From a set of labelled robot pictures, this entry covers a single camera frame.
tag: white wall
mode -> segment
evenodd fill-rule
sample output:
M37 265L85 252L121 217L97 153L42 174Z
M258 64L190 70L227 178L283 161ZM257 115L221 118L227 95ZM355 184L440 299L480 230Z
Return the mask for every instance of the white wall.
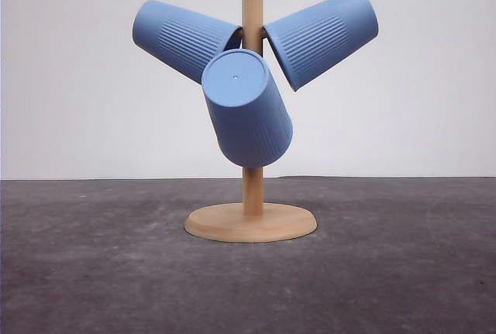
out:
M201 87L136 47L146 0L2 0L2 177L238 177ZM241 22L241 0L161 0ZM265 0L265 22L322 0ZM371 0L380 34L297 93L267 176L496 175L494 0Z

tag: blue plastic cup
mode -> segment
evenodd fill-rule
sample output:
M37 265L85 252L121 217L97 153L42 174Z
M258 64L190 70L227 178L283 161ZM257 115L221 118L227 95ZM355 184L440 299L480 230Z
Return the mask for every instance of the blue plastic cup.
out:
M297 91L377 36L369 0L327 0L264 26Z
M207 63L224 50L239 48L240 28L158 1L148 1L138 11L133 40L154 57L193 81L202 82Z
M265 60L251 50L214 57L201 78L219 147L236 165L272 164L289 147L293 125Z

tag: wooden stand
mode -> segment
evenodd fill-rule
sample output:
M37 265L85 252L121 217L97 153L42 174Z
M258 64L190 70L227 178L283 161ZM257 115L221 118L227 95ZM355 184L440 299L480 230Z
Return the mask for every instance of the wooden stand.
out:
M243 0L243 48L262 55L263 0ZM264 169L243 168L243 203L221 204L192 212L184 228L190 234L238 243L293 239L317 228L308 210L264 203Z

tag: gray floor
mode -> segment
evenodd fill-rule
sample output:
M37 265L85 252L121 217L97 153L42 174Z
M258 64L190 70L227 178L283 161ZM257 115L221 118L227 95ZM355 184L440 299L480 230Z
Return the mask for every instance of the gray floor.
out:
M2 183L2 332L496 332L496 178L266 181L309 236L189 236L238 180Z

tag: wooden dowel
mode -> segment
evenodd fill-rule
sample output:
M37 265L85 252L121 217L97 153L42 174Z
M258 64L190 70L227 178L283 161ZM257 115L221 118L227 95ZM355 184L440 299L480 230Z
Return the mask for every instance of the wooden dowel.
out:
M245 33L243 32L243 28L236 29L234 32L234 36L243 38ZM262 28L262 39L267 38L267 32L264 28Z
M243 48L262 55L264 0L243 0ZM243 168L243 214L264 212L264 168Z

